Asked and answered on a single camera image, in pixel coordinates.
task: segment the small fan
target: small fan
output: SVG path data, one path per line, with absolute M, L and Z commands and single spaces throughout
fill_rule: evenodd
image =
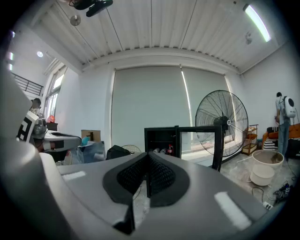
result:
M 247 111 L 240 99 L 225 90 L 208 94 L 200 103 L 195 126 L 220 125 L 223 134 L 223 157 L 236 153 L 246 139 Z M 214 133 L 197 133 L 199 142 L 210 154 L 214 153 Z
M 122 146 L 122 148 L 130 151 L 131 154 L 141 152 L 141 150 L 137 146 L 134 146 L 134 145 L 124 145 L 124 146 Z

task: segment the blue jeans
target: blue jeans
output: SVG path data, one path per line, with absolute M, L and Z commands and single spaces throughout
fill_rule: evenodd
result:
M 283 156 L 286 153 L 289 142 L 289 126 L 289 122 L 284 122 L 283 124 L 279 125 L 278 152 L 280 152 Z

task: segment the mini fridge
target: mini fridge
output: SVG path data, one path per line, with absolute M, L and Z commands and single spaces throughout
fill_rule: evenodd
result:
M 205 149 L 201 144 L 203 141 L 210 141 L 211 149 Z M 199 158 L 213 158 L 211 166 L 216 170 L 221 167 L 222 141 L 221 126 L 145 128 L 146 152 L 156 148 L 168 149 L 171 144 L 175 157 L 191 162 L 196 162 Z

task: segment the corrugated ceiling panel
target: corrugated ceiling panel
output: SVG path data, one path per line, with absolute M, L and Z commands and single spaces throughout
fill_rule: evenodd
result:
M 70 37 L 65 31 L 59 27 L 48 13 L 45 14 L 43 20 L 40 22 L 41 27 L 48 31 L 54 38 L 56 38 L 66 49 L 72 53 L 76 59 L 78 59 L 82 64 L 87 62 L 87 56 L 84 52 L 77 47 L 73 41 L 70 41 Z
M 131 0 L 115 1 L 107 8 L 123 50 L 139 47 L 135 12 Z
M 212 21 L 214 11 L 219 4 L 218 0 L 197 1 L 190 27 L 183 41 L 183 48 L 195 51 L 206 29 Z
M 272 11 L 258 6 L 272 35 L 271 45 L 265 43 L 242 10 L 246 1 L 235 2 L 116 0 L 90 18 L 86 10 L 77 11 L 67 3 L 56 2 L 41 24 L 83 63 L 128 49 L 171 47 L 202 52 L 245 69 L 277 49 L 286 37 Z M 82 19 L 77 27 L 69 22 L 75 14 Z M 251 33 L 250 45 L 246 44 L 247 32 Z
M 219 56 L 218 53 L 224 44 L 228 43 L 229 40 L 234 37 L 234 33 L 238 27 L 242 26 L 246 22 L 246 18 L 243 18 L 242 21 L 237 21 L 237 19 L 241 19 L 242 15 L 245 14 L 241 10 L 243 7 L 244 4 L 241 3 L 241 1 L 238 1 L 237 4 L 231 8 L 231 14 L 228 16 L 227 21 L 224 23 L 214 39 L 210 42 L 210 45 L 205 50 L 205 53 L 208 53 L 211 56 Z
M 110 52 L 108 44 L 104 38 L 101 27 L 93 24 L 92 20 L 97 20 L 97 24 L 100 25 L 97 18 L 87 18 L 84 11 L 77 11 L 75 8 L 68 6 L 64 3 L 57 3 L 57 8 L 60 8 L 64 14 L 70 19 L 74 15 L 79 15 L 81 23 L 78 26 L 72 26 L 70 28 L 78 31 L 80 35 L 85 39 L 87 44 L 91 47 L 93 52 L 97 55 L 97 58 L 105 56 Z
M 189 20 L 195 8 L 196 0 L 176 0 L 177 11 L 169 47 L 181 48 L 185 33 L 188 29 Z
M 221 29 L 227 16 L 230 14 L 230 9 L 234 7 L 231 0 L 221 0 L 214 12 L 212 12 L 211 22 L 207 25 L 206 30 L 201 38 L 199 45 L 196 47 L 196 52 L 204 52 L 208 47 L 214 35 Z

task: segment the black bag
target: black bag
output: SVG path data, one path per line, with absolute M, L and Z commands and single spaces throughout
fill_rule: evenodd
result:
M 113 145 L 113 147 L 107 151 L 106 160 L 120 158 L 127 155 L 130 155 L 130 152 L 128 150 L 120 146 Z

